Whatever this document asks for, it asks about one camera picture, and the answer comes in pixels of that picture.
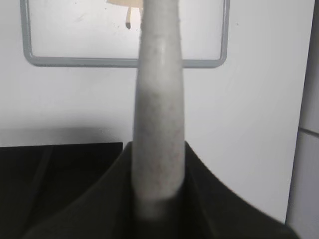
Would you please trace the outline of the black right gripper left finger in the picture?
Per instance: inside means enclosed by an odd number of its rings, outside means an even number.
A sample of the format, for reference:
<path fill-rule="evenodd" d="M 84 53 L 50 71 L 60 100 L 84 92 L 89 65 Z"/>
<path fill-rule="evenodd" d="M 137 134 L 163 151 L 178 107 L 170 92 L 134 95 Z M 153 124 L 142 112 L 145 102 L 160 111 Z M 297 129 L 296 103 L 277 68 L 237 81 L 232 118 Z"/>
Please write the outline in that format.
<path fill-rule="evenodd" d="M 65 209 L 32 227 L 25 239 L 134 239 L 132 143 L 103 176 Z"/>

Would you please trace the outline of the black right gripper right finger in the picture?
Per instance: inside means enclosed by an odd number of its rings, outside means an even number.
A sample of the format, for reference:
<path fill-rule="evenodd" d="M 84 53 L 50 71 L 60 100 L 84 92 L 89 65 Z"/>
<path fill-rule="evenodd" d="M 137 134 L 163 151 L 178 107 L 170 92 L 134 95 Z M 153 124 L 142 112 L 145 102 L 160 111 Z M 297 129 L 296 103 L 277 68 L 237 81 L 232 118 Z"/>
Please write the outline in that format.
<path fill-rule="evenodd" d="M 179 239 L 296 239 L 285 223 L 261 212 L 224 185 L 184 143 Z"/>

